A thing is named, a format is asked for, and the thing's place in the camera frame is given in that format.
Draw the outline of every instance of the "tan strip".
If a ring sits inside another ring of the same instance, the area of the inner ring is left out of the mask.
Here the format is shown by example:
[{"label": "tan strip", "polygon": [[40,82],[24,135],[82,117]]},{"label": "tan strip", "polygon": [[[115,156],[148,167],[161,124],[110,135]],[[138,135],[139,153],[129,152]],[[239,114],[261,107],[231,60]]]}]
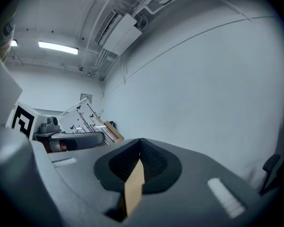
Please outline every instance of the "tan strip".
[{"label": "tan strip", "polygon": [[127,216],[131,214],[131,212],[140,202],[142,198],[143,184],[144,169],[141,160],[139,160],[124,186]]}]

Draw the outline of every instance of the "person's arm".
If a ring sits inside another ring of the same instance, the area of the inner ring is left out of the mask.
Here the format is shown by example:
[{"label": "person's arm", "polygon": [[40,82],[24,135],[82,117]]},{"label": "person's arm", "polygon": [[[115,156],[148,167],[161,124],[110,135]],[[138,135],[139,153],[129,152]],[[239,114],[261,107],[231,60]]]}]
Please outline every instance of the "person's arm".
[{"label": "person's arm", "polygon": [[12,0],[0,16],[0,58],[4,62],[14,37],[14,16],[20,0]]}]

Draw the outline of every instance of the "white air conditioning unit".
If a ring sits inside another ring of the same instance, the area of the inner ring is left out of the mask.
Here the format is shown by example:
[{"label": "white air conditioning unit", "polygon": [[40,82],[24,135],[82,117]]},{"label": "white air conditioning unit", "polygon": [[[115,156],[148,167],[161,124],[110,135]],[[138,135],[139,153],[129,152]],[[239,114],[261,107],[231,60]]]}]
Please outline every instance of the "white air conditioning unit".
[{"label": "white air conditioning unit", "polygon": [[121,55],[141,34],[134,25],[137,21],[125,14],[111,10],[98,31],[95,42],[104,49]]}]

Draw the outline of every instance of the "white wall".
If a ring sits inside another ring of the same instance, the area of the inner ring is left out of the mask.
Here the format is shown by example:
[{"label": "white wall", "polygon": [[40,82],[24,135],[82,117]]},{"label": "white wall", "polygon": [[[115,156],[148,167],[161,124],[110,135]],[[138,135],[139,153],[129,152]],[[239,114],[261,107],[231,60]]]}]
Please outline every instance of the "white wall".
[{"label": "white wall", "polygon": [[92,94],[92,107],[100,112],[99,80],[36,66],[7,66],[23,92],[19,101],[37,109],[65,111],[80,101],[81,93]]},{"label": "white wall", "polygon": [[284,117],[284,32],[258,0],[161,14],[105,80],[103,116],[125,138],[205,153],[259,187]]}]

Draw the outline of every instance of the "ceiling light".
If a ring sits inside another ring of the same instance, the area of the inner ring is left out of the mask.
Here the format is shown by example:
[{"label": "ceiling light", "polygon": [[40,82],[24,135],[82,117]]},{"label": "ceiling light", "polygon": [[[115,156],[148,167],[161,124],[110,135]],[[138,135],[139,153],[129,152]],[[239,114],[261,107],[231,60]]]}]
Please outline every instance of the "ceiling light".
[{"label": "ceiling light", "polygon": [[11,42],[10,46],[18,46],[17,40],[13,40]]},{"label": "ceiling light", "polygon": [[52,44],[52,43],[46,43],[46,42],[40,42],[39,41],[39,47],[41,48],[46,48],[46,49],[52,49],[52,50],[57,50],[57,51],[63,51],[71,54],[78,54],[78,49],[77,48],[71,48],[63,45],[58,45],[58,44]]}]

